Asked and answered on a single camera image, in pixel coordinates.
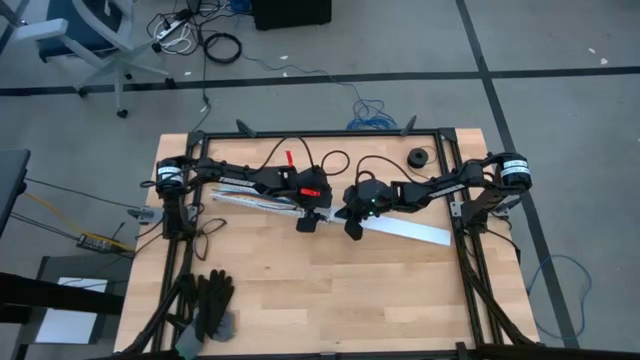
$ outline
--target floor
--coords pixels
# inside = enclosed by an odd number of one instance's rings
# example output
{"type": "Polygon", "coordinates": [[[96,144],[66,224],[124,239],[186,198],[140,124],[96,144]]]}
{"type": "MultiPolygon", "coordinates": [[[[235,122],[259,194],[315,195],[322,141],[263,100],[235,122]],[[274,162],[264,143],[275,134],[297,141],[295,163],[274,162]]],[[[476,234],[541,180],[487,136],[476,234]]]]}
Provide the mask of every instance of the floor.
{"type": "MultiPolygon", "coordinates": [[[[45,0],[7,3],[24,8],[29,23],[45,18],[45,0]]],[[[138,1],[136,39],[146,37],[144,28],[156,13],[172,8],[172,0],[138,1]]],[[[630,190],[640,176],[640,2],[349,0],[334,1],[333,20],[324,26],[258,32],[252,18],[238,19],[222,18],[208,28],[235,33],[248,56],[272,66],[292,63],[345,75],[340,79],[354,81],[363,97],[383,99],[399,126],[415,114],[418,127],[479,127],[490,150],[517,149],[528,157],[534,187],[526,211],[519,207],[512,219],[525,282],[545,258],[542,239],[548,253],[575,258],[593,281],[584,303],[586,328],[577,341],[541,333],[542,341],[640,352],[634,335],[640,332],[640,288],[633,286],[640,195],[630,190]]],[[[0,31],[5,26],[0,22],[0,31]]],[[[216,49],[220,56],[232,51],[227,45],[216,49]]],[[[33,43],[9,40],[0,54],[0,148],[30,149],[33,178],[141,204],[145,192],[137,183],[152,172],[159,135],[189,131],[203,107],[200,52],[160,58],[149,52],[143,60],[166,67],[182,89],[129,87],[129,117],[123,120],[103,87],[93,87],[86,99],[70,91],[90,71],[83,61],[44,64],[33,43]]],[[[306,76],[292,68],[267,71],[245,59],[209,63],[213,111],[202,129],[235,131],[236,119],[256,130],[344,129],[353,118],[353,90],[310,83],[306,76]]],[[[126,221],[119,237],[133,242],[138,228],[123,209],[29,186],[93,232],[111,234],[126,221]]],[[[15,211],[55,221],[25,199],[15,211]]],[[[0,270],[35,277],[43,256],[86,253],[64,238],[10,221],[0,241],[0,270]]],[[[550,297],[540,279],[531,305],[539,324],[558,334],[556,315],[569,326],[563,296],[575,333],[585,275],[561,259],[554,266],[561,293],[551,281],[550,297]]],[[[0,326],[0,358],[10,358],[17,330],[0,326]]],[[[54,352],[33,347],[27,359],[105,356],[112,341],[54,352]]]]}

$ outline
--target power strip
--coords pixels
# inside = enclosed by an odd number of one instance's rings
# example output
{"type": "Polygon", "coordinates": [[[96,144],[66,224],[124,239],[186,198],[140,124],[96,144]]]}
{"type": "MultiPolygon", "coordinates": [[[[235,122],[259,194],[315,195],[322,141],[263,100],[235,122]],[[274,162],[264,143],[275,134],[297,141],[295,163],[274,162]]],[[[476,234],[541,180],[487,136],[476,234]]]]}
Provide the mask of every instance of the power strip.
{"type": "Polygon", "coordinates": [[[171,26],[168,29],[162,30],[156,36],[156,40],[158,40],[158,41],[164,40],[164,38],[166,38],[167,36],[171,35],[172,32],[174,32],[180,26],[184,25],[184,23],[186,23],[186,22],[187,22],[187,20],[176,20],[176,21],[172,22],[171,26]]]}

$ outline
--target office chair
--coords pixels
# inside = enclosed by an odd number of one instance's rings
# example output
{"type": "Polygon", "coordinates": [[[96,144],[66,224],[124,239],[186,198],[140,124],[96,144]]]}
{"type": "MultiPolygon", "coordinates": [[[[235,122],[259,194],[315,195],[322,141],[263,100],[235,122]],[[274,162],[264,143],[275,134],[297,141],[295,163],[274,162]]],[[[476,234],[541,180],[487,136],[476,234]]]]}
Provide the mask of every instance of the office chair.
{"type": "Polygon", "coordinates": [[[47,20],[17,28],[15,39],[37,40],[44,62],[50,57],[75,54],[95,67],[93,74],[74,85],[81,97],[87,95],[84,86],[89,82],[112,75],[117,115],[126,118],[128,111],[122,106],[123,78],[131,80],[130,71],[162,76],[170,88],[175,88],[168,72],[133,62],[155,39],[137,46],[131,42],[132,0],[51,0],[47,20]]]}

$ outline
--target wooden table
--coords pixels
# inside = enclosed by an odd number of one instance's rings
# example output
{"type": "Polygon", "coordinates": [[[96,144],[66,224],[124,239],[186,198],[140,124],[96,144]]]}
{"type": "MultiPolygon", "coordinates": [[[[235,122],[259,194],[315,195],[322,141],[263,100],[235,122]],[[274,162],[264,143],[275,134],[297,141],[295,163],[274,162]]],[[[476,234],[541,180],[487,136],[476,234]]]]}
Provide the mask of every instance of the wooden table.
{"type": "MultiPolygon", "coordinates": [[[[463,161],[486,156],[481,130],[458,129],[457,136],[463,161]]],[[[183,155],[186,138],[185,134],[163,135],[156,160],[183,155]]],[[[277,140],[215,140],[208,155],[258,167],[277,140]]],[[[307,142],[317,164],[334,149],[351,157],[351,167],[344,174],[329,178],[334,205],[342,203],[343,191],[352,184],[361,157],[383,155],[406,167],[410,149],[434,146],[432,138],[423,136],[307,138],[307,142]]],[[[286,164],[285,150],[291,150],[298,169],[309,165],[304,148],[293,139],[276,151],[269,165],[286,164]]],[[[434,159],[434,151],[427,152],[434,159]]],[[[326,170],[339,170],[344,163],[341,156],[331,156],[326,170]]],[[[362,169],[373,171],[385,182],[403,179],[393,166],[375,159],[366,160],[362,169]]],[[[419,173],[441,175],[437,161],[419,173]]],[[[480,192],[471,193],[477,196],[480,192]]],[[[363,239],[354,242],[339,224],[318,225],[316,233],[302,234],[295,231],[292,217],[214,202],[210,194],[210,187],[205,186],[202,203],[206,210],[199,223],[223,217],[229,224],[210,237],[208,258],[205,262],[194,259],[192,272],[225,269],[234,277],[236,292],[230,310],[236,336],[227,343],[206,341],[202,354],[443,350],[453,349],[458,341],[474,347],[453,240],[451,246],[441,246],[365,231],[363,239]]],[[[161,206],[153,189],[147,204],[161,206]]],[[[451,230],[444,198],[415,214],[387,215],[451,230]]],[[[488,226],[510,236],[507,225],[496,218],[491,217],[488,226]]],[[[155,234],[142,238],[138,247],[155,234]]],[[[203,241],[198,239],[197,246],[202,247],[203,241]]],[[[537,340],[513,248],[491,234],[483,234],[481,241],[496,300],[525,335],[537,340]]],[[[135,258],[116,350],[133,341],[158,304],[168,244],[158,240],[135,258]]],[[[178,250],[176,272],[182,253],[183,247],[178,250]]],[[[490,340],[479,298],[478,304],[483,332],[490,340]]],[[[165,334],[168,347],[171,333],[165,334]]]]}

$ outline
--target tape roll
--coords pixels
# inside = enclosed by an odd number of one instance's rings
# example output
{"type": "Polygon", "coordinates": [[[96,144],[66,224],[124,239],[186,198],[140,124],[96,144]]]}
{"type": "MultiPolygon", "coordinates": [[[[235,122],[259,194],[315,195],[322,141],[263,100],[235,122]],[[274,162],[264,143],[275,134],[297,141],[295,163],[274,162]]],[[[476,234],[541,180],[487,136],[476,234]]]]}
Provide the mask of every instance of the tape roll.
{"type": "Polygon", "coordinates": [[[414,169],[422,169],[429,161],[429,154],[423,148],[415,148],[409,152],[407,163],[414,169]]]}

